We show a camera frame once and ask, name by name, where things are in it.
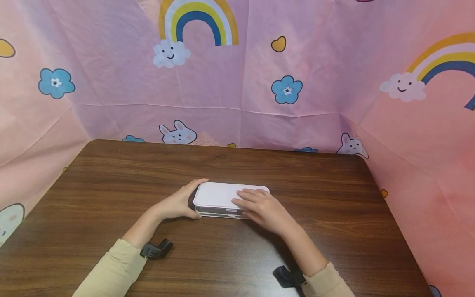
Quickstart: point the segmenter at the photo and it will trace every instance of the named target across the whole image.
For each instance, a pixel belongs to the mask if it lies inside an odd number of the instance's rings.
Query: wooden table
[[[0,296],[70,296],[151,205],[189,181],[269,187],[357,297],[431,297],[363,159],[357,156],[95,140],[0,249]],[[152,241],[128,296],[298,296],[272,271],[295,267],[275,235],[248,220],[173,220]]]

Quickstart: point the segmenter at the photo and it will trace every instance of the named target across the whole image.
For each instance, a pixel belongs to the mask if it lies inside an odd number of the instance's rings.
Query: beige sleeve
[[[119,239],[79,285],[73,297],[123,297],[146,262],[140,256],[140,249]]]
[[[305,297],[355,297],[332,263],[311,278],[304,275],[302,285]]]

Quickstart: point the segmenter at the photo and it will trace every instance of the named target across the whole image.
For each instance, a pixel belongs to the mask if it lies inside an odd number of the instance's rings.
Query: white case
[[[198,186],[193,204],[195,210],[205,217],[247,219],[242,210],[231,199],[241,199],[236,192],[242,189],[262,189],[264,186],[254,186],[235,183],[205,182]]]

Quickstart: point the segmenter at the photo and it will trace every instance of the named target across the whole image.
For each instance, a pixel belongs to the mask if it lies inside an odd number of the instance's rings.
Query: bunny face
[[[175,130],[170,131],[164,125],[160,125],[160,132],[163,134],[163,143],[165,144],[190,144],[196,140],[196,132],[187,128],[185,124],[179,120],[173,122]]]
[[[20,225],[25,216],[25,208],[17,203],[0,211],[0,247]]]
[[[366,159],[369,158],[368,153],[363,147],[361,141],[357,138],[351,139],[348,133],[342,135],[342,146],[336,153],[348,154],[348,155],[362,155]]]

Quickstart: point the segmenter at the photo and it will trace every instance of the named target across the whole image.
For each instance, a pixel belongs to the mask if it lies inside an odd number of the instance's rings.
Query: black band
[[[285,288],[300,287],[305,282],[304,275],[300,270],[290,272],[285,266],[277,267],[273,274],[280,286]]]
[[[168,239],[162,240],[157,247],[151,243],[146,243],[140,255],[148,259],[161,259],[168,254],[172,247],[173,243]]]

